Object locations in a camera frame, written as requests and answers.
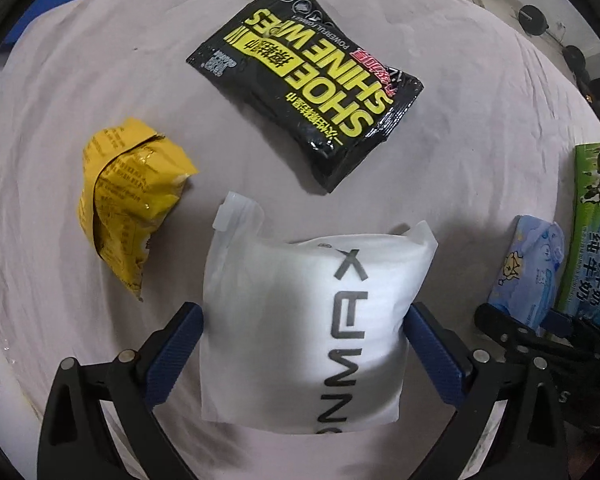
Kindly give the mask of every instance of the crumpled yellow wrapper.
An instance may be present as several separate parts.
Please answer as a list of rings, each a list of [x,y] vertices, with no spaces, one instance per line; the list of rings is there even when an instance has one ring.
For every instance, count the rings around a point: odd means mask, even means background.
[[[82,152],[78,220],[96,252],[140,299],[149,238],[198,170],[181,147],[134,118],[96,133]]]

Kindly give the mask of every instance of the yellow label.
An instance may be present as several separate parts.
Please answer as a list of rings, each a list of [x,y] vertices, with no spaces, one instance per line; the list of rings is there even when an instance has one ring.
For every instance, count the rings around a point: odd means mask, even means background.
[[[279,41],[261,38],[244,25],[227,34],[224,40],[241,53],[259,60],[280,77],[304,63],[300,56]]]
[[[82,230],[138,298],[149,237],[198,170],[181,147],[137,119],[96,133],[82,152]]]

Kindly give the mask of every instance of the white wall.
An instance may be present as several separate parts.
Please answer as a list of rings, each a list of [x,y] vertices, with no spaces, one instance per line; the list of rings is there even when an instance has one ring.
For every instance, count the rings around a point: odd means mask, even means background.
[[[522,5],[533,5],[542,10],[549,23],[549,30],[562,44],[572,44],[583,51],[586,57],[600,53],[600,40],[569,0],[517,0]]]

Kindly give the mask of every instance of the translucent zip bag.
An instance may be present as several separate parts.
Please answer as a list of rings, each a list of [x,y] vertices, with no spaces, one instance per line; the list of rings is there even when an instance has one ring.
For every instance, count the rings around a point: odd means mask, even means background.
[[[402,318],[438,246],[427,223],[285,244],[258,236],[263,220],[256,202],[229,193],[214,221],[202,417],[305,434],[396,421]]]

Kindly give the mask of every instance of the blue tissue package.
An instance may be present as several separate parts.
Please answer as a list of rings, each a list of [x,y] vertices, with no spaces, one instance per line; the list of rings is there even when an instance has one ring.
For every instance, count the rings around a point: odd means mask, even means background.
[[[556,273],[563,259],[564,234],[560,226],[534,216],[521,216],[489,303],[537,330],[554,304]]]

